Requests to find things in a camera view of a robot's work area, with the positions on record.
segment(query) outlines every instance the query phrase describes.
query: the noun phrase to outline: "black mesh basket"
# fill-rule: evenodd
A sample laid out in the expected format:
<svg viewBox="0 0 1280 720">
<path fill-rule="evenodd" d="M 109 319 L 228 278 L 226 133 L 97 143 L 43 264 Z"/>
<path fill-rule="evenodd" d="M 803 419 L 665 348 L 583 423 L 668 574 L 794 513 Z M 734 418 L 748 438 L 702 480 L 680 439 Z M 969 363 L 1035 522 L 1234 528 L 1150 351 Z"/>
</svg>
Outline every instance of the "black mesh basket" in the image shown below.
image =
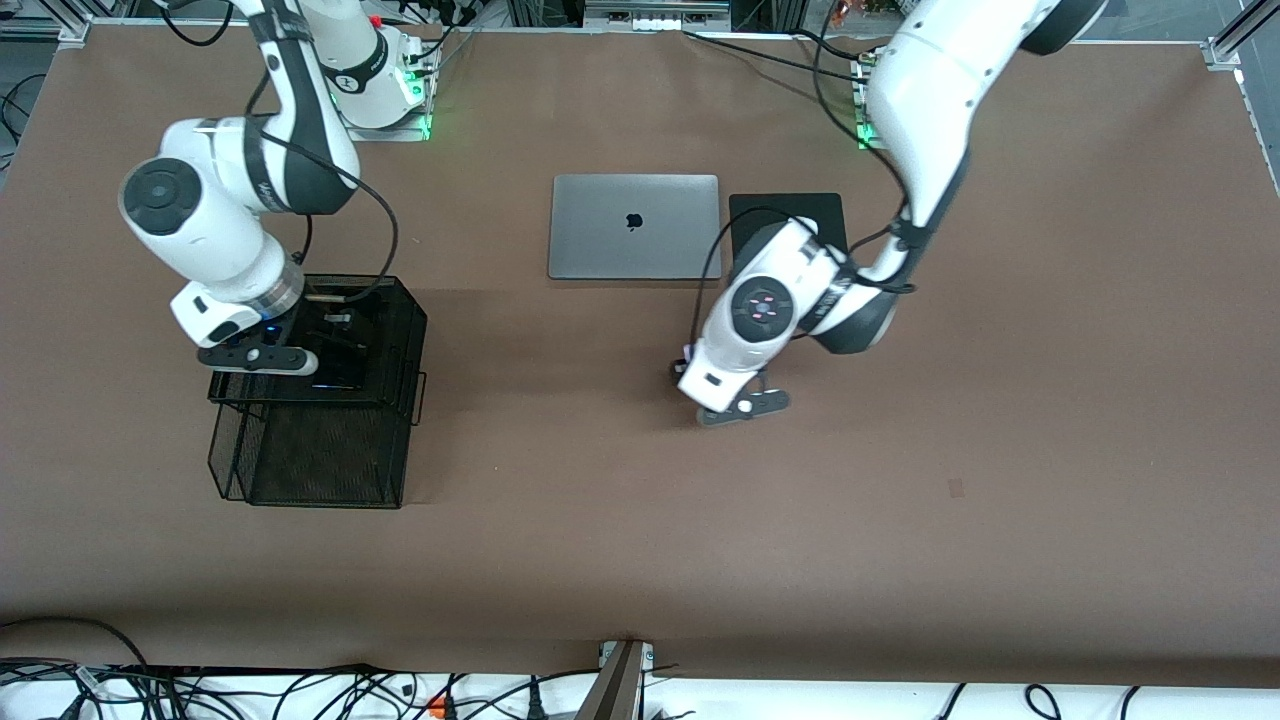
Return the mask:
<svg viewBox="0 0 1280 720">
<path fill-rule="evenodd" d="M 307 292 L 351 296 L 371 281 L 307 275 Z M 223 498 L 296 507 L 401 506 L 413 406 L 425 389 L 419 368 L 426 314 L 397 278 L 343 307 L 369 322 L 362 336 L 369 342 L 360 343 L 357 359 L 347 347 L 296 336 L 291 342 L 320 356 L 314 375 L 214 373 L 209 400 L 219 407 L 209 469 Z M 325 305 L 310 310 L 320 318 L 335 311 Z M 301 327 L 297 334 L 308 333 Z"/>
</svg>

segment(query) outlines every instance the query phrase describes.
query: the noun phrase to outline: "laptop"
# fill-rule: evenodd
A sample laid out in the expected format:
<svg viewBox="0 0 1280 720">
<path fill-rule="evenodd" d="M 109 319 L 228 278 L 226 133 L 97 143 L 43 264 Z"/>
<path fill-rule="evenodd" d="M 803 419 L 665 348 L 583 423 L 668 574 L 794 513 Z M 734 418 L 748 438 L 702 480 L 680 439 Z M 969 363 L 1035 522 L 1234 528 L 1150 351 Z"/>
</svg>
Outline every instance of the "laptop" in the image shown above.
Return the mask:
<svg viewBox="0 0 1280 720">
<path fill-rule="evenodd" d="M 719 233 L 716 176 L 557 176 L 547 274 L 564 281 L 698 279 Z M 708 278 L 721 275 L 721 254 Z"/>
</svg>

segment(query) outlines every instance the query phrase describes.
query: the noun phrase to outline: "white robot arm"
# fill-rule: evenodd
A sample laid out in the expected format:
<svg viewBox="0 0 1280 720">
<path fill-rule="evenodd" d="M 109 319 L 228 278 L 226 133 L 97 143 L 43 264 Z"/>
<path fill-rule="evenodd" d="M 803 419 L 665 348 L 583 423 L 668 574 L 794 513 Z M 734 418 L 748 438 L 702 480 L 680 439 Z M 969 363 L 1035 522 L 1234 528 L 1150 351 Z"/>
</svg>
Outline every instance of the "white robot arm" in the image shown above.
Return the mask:
<svg viewBox="0 0 1280 720">
<path fill-rule="evenodd" d="M 1087 28 L 1106 0 L 924 0 L 884 47 L 868 82 L 868 115 L 906 197 L 876 263 L 859 268 L 796 220 L 744 247 L 687 351 L 680 389 L 705 411 L 751 416 L 744 387 L 801 331 L 835 354 L 861 352 L 884 334 L 897 296 L 933 238 L 968 165 L 969 126 L 987 90 L 1023 46 L 1052 53 Z M 781 316 L 755 318 L 756 290 L 787 297 Z"/>
<path fill-rule="evenodd" d="M 394 123 L 421 102 L 421 86 L 413 92 L 406 70 L 420 61 L 411 53 L 421 44 L 394 28 L 376 29 L 357 0 L 233 4 L 248 19 L 280 111 L 172 124 L 159 155 L 129 173 L 119 197 L 129 229 L 191 281 L 170 307 L 204 348 L 284 314 L 302 295 L 301 269 L 259 215 L 333 214 L 355 191 L 348 178 L 306 156 L 360 176 L 330 88 L 347 120 L 364 127 Z M 314 356 L 298 357 L 264 372 L 315 369 Z"/>
</svg>

